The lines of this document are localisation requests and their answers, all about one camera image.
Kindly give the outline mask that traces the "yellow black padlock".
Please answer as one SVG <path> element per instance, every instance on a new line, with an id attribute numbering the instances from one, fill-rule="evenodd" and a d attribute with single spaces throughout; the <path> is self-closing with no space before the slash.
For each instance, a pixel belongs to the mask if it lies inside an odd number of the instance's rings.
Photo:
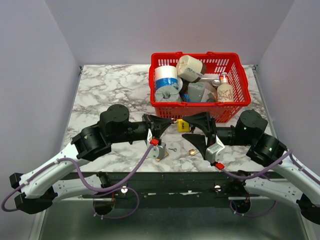
<path id="1" fill-rule="evenodd" d="M 190 125 L 182 118 L 176 119 L 173 123 L 176 125 L 176 129 L 179 133 L 193 133 L 195 130 L 194 126 Z"/>

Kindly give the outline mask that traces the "small brass padlock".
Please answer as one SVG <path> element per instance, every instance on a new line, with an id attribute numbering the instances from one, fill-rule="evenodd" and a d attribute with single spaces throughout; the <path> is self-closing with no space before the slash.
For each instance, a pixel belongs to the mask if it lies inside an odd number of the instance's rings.
<path id="1" fill-rule="evenodd" d="M 190 149 L 188 152 L 189 152 L 189 155 L 190 155 L 190 156 L 194 156 L 194 155 L 196 155 L 196 154 L 199 153 L 199 151 L 196 150 L 196 149 Z"/>

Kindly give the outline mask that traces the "large brass padlock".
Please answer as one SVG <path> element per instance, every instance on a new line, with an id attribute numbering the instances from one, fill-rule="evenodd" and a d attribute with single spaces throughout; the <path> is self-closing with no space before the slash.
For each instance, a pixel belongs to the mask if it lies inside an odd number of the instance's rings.
<path id="1" fill-rule="evenodd" d="M 159 161 L 163 160 L 165 157 L 166 157 L 166 155 L 163 157 L 160 157 L 160 158 L 156 158 L 156 161 L 159 162 Z"/>

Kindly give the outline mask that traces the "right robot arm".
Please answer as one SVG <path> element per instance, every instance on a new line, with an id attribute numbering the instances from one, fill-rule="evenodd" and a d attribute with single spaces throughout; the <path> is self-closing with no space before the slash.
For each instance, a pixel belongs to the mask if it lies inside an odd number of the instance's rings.
<path id="1" fill-rule="evenodd" d="M 299 209 L 304 218 L 320 223 L 320 177 L 299 161 L 292 150 L 266 134 L 267 120 L 255 110 L 240 114 L 235 126 L 217 127 L 208 112 L 184 116 L 190 125 L 182 137 L 200 152 L 211 166 L 233 178 L 230 191 L 241 196 L 259 195 Z M 246 156 L 263 169 L 256 173 L 231 173 L 222 163 L 226 146 L 248 146 Z"/>

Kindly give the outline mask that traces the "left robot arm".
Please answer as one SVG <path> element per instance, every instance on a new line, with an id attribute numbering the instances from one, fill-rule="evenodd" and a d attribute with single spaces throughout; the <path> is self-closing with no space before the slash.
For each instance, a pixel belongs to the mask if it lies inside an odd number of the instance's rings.
<path id="1" fill-rule="evenodd" d="M 147 157 L 161 159 L 166 145 L 163 132 L 174 123 L 171 118 L 143 114 L 142 121 L 131 122 L 129 109 L 122 104 L 111 105 L 99 116 L 96 124 L 85 127 L 57 155 L 28 173 L 9 177 L 14 193 L 14 211 L 27 214 L 42 212 L 56 201 L 88 195 L 107 197 L 119 190 L 137 172 Z M 133 170 L 118 183 L 112 184 L 104 173 L 84 177 L 80 167 L 109 154 L 112 144 L 144 141 L 147 149 Z"/>

